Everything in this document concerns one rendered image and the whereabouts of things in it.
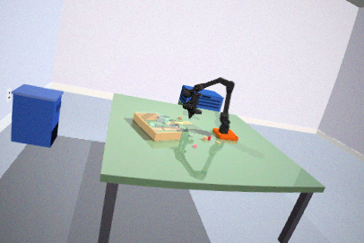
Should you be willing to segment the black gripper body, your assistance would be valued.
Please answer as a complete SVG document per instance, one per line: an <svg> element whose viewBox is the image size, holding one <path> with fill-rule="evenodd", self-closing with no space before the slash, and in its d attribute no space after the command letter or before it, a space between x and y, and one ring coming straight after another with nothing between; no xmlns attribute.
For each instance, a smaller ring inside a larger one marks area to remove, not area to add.
<svg viewBox="0 0 364 243"><path fill-rule="evenodd" d="M196 109L197 108L197 103L199 103L199 102L195 101L195 100L189 100L189 101L190 101L190 103L191 102L193 103L193 108L188 108L188 109L192 109L191 111L193 111L195 114L202 115L202 110Z"/></svg>

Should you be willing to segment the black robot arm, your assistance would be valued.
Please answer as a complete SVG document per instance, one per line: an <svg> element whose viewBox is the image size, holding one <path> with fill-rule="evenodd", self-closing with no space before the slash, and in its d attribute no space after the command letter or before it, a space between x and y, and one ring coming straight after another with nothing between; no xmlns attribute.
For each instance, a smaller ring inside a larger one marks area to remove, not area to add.
<svg viewBox="0 0 364 243"><path fill-rule="evenodd" d="M222 77L219 77L215 80L206 82L206 83L199 83L197 85L194 86L194 88L192 90L189 90L188 88L185 88L182 96L187 97L187 98L191 98L191 100L195 100L198 101L199 100L199 96L203 96L202 93L198 93L199 91L205 89L206 87L212 86L214 84L217 83L221 83L224 86L226 86L226 100L225 100L225 105L224 105L224 110L223 112L221 112L221 117L220 117L220 121L221 121L221 126L220 126L220 133L222 135L228 134L229 132L229 110L230 110L230 101L231 101L231 95L232 95L232 91L234 88L235 83L233 81L229 81L227 79L224 79ZM195 92L194 92L195 91ZM192 94L193 93L193 94ZM188 108L193 108L193 103L191 102L186 102L182 104L184 109L188 109Z"/></svg>

